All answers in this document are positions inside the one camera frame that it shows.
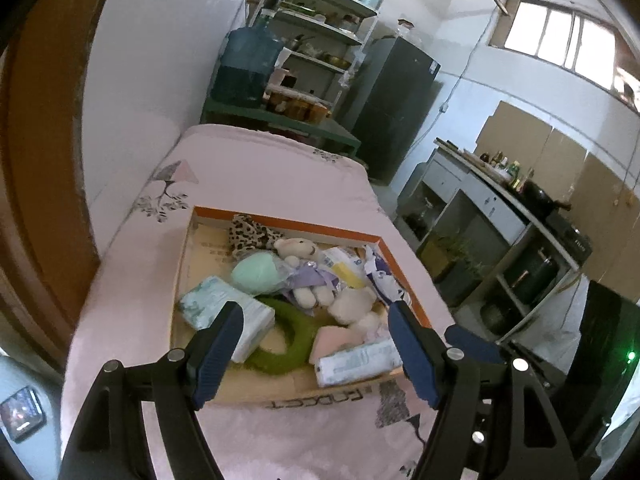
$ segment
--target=window frame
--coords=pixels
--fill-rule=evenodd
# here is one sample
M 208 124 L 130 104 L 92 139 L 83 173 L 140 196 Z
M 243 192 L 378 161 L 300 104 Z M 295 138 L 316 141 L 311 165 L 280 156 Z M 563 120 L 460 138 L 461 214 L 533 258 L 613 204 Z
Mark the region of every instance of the window frame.
M 540 40 L 538 41 L 538 47 L 536 49 L 536 53 L 535 54 L 527 54 L 526 52 L 521 52 L 519 50 L 514 50 L 512 48 L 508 48 L 508 47 L 504 46 L 505 43 L 506 43 L 507 38 L 509 37 L 511 29 L 513 27 L 513 22 L 515 20 L 516 13 L 517 13 L 518 8 L 520 7 L 521 3 L 533 4 L 533 5 L 538 5 L 538 6 L 542 6 L 542 7 L 546 8 L 545 25 L 542 28 L 542 33 L 540 34 Z M 516 54 L 520 54 L 521 56 L 527 56 L 527 57 L 530 57 L 530 58 L 533 58 L 533 59 L 537 59 L 538 61 L 541 61 L 541 62 L 544 62 L 544 63 L 549 63 L 550 65 L 555 66 L 556 68 L 561 68 L 562 70 L 565 70 L 566 72 L 569 72 L 572 75 L 574 75 L 576 77 L 579 77 L 579 78 L 583 79 L 584 81 L 589 82 L 590 84 L 596 86 L 597 88 L 601 89 L 602 91 L 605 91 L 607 94 L 609 94 L 610 96 L 616 98 L 623 105 L 625 105 L 627 108 L 629 108 L 630 110 L 634 111 L 637 115 L 640 116 L 640 111 L 638 111 L 633 105 L 627 103 L 626 101 L 624 101 L 624 100 L 622 100 L 620 98 L 620 96 L 618 95 L 618 92 L 616 91 L 615 86 L 614 86 L 614 80 L 615 80 L 615 76 L 616 76 L 616 69 L 620 66 L 619 63 L 618 63 L 618 61 L 619 61 L 618 60 L 618 55 L 619 55 L 619 52 L 620 52 L 619 42 L 620 41 L 624 41 L 624 40 L 622 39 L 622 37 L 620 36 L 620 34 L 616 30 L 616 28 L 613 25 L 611 25 L 611 23 L 606 22 L 606 20 L 603 20 L 603 19 L 598 18 L 596 16 L 593 16 L 592 14 L 584 12 L 583 10 L 575 9 L 575 8 L 564 6 L 564 5 L 561 5 L 561 4 L 556 4 L 554 2 L 547 2 L 545 0 L 507 0 L 506 5 L 507 5 L 507 9 L 510 12 L 510 15 L 509 16 L 501 16 L 497 20 L 497 23 L 496 23 L 496 25 L 494 27 L 494 31 L 493 31 L 491 37 L 489 38 L 488 46 L 492 46 L 494 48 L 500 48 L 501 50 L 506 50 L 508 52 L 514 52 Z M 556 63 L 554 63 L 552 61 L 548 61 L 546 59 L 538 57 L 538 53 L 540 52 L 540 47 L 542 46 L 542 41 L 543 41 L 543 39 L 545 37 L 546 28 L 547 28 L 547 25 L 548 25 L 548 22 L 549 22 L 549 17 L 551 16 L 551 11 L 552 10 L 557 10 L 559 12 L 564 12 L 565 14 L 570 14 L 571 17 L 572 17 L 571 29 L 569 31 L 569 37 L 568 37 L 568 40 L 567 40 L 566 48 L 564 50 L 564 60 L 563 60 L 562 64 L 556 64 Z M 567 59 L 567 56 L 569 54 L 569 49 L 570 49 L 570 46 L 571 46 L 571 38 L 572 38 L 572 34 L 574 33 L 576 17 L 580 17 L 581 18 L 580 19 L 580 31 L 578 32 L 578 40 L 577 40 L 577 44 L 576 44 L 574 60 L 573 60 L 571 68 L 568 68 L 568 67 L 565 67 L 564 64 L 566 63 L 566 59 Z M 595 81 L 589 79 L 587 76 L 583 76 L 582 74 L 580 74 L 580 73 L 575 71 L 575 65 L 576 65 L 576 62 L 578 60 L 578 53 L 580 52 L 580 47 L 582 46 L 582 32 L 584 30 L 584 20 L 589 20 L 590 22 L 596 23 L 597 25 L 606 28 L 614 36 L 614 40 L 615 40 L 615 45 L 616 46 L 615 46 L 615 52 L 614 52 L 614 66 L 613 66 L 613 73 L 612 73 L 610 88 L 606 88 L 606 87 L 604 87 L 602 85 L 599 85 Z

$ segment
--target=pink sponge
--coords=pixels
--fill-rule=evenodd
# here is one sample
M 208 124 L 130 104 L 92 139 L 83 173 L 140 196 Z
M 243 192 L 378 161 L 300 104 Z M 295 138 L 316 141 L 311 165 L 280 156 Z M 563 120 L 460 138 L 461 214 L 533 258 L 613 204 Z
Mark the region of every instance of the pink sponge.
M 315 365 L 321 357 L 335 354 L 347 348 L 354 348 L 363 343 L 362 334 L 356 330 L 341 326 L 323 326 L 316 335 L 309 362 Z

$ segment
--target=metal bolt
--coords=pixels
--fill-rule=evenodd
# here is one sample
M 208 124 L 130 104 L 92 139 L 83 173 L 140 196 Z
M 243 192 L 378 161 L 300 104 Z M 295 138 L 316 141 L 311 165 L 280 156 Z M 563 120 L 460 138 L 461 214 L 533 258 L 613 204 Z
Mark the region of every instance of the metal bolt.
M 465 356 L 465 353 L 460 348 L 449 348 L 447 356 L 452 361 L 460 361 Z
M 513 360 L 513 367 L 519 372 L 526 372 L 529 370 L 529 363 L 524 359 L 517 358 Z
M 482 444 L 484 442 L 484 433 L 482 431 L 474 431 L 471 435 L 471 440 L 476 444 Z
M 177 363 L 184 359 L 184 350 L 182 348 L 174 348 L 167 355 L 166 358 L 172 363 Z
M 111 361 L 106 362 L 102 369 L 107 373 L 114 372 L 118 369 L 118 366 L 120 366 L 120 362 L 116 361 L 116 359 L 112 359 Z

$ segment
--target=pink tablecloth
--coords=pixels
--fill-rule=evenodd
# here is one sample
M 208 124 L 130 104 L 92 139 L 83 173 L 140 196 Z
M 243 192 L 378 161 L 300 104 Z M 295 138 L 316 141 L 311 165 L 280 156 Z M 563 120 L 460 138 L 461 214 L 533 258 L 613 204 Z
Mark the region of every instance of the pink tablecloth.
M 131 366 L 168 351 L 174 277 L 194 205 L 380 235 L 437 332 L 452 323 L 430 277 L 378 206 L 363 167 L 352 160 L 271 134 L 207 124 L 190 128 L 161 168 L 116 235 L 82 311 L 63 391 L 65 444 L 104 362 Z M 168 182 L 174 184 L 166 188 Z M 209 403 L 198 412 L 225 477 L 407 478 L 434 419 L 404 381 L 303 404 Z M 169 479 L 154 418 L 146 406 L 156 473 Z

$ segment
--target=leopard print fabric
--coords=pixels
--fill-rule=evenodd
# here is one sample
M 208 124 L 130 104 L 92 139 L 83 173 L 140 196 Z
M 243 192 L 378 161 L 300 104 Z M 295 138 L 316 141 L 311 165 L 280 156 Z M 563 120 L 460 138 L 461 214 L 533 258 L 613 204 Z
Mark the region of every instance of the leopard print fabric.
M 229 228 L 231 254 L 239 260 L 257 250 L 273 250 L 276 240 L 284 235 L 255 222 L 249 215 L 235 215 Z

